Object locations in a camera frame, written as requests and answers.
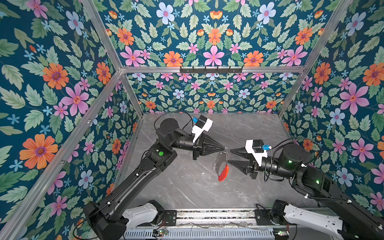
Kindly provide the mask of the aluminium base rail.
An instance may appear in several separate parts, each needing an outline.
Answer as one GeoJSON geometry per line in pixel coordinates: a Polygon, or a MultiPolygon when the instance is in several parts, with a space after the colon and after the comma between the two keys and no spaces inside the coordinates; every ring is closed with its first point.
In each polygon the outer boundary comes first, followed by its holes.
{"type": "Polygon", "coordinates": [[[159,220],[144,223],[140,227],[203,227],[210,226],[257,228],[262,226],[286,226],[287,222],[272,217],[269,209],[255,208],[184,208],[165,210],[159,220]]]}

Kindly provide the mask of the black hook rack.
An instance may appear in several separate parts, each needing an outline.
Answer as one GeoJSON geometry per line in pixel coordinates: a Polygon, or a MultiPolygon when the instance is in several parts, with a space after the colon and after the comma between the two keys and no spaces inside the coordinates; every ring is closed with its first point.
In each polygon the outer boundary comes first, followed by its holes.
{"type": "Polygon", "coordinates": [[[180,73],[186,74],[237,74],[243,72],[243,67],[180,67],[180,73]]]}

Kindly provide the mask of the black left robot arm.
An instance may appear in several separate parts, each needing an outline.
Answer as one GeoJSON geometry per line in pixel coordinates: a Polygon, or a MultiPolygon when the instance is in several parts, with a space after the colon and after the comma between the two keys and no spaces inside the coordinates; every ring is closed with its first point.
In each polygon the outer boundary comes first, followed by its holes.
{"type": "Polygon", "coordinates": [[[164,208],[155,200],[128,208],[133,199],[154,178],[165,171],[177,158],[177,149],[192,152],[193,160],[223,152],[225,147],[207,135],[213,121],[203,115],[191,120],[191,133],[179,127],[177,120],[167,118],[156,129],[155,143],[144,152],[135,170],[110,194],[98,203],[90,202],[84,207],[88,222],[100,240],[119,240],[127,229],[142,224],[164,223],[164,208]]]}

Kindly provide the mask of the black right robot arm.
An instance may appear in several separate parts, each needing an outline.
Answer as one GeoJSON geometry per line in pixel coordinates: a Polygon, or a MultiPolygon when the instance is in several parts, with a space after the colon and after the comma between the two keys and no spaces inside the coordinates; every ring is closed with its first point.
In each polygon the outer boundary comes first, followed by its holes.
{"type": "Polygon", "coordinates": [[[249,140],[244,148],[232,149],[244,161],[229,163],[255,179],[263,173],[291,180],[291,187],[306,199],[323,204],[335,213],[326,216],[276,200],[270,212],[272,220],[286,221],[325,233],[337,240],[382,240],[384,220],[360,206],[343,193],[339,186],[321,170],[310,167],[311,154],[295,143],[276,147],[280,156],[269,156],[271,146],[261,140],[249,140]]]}

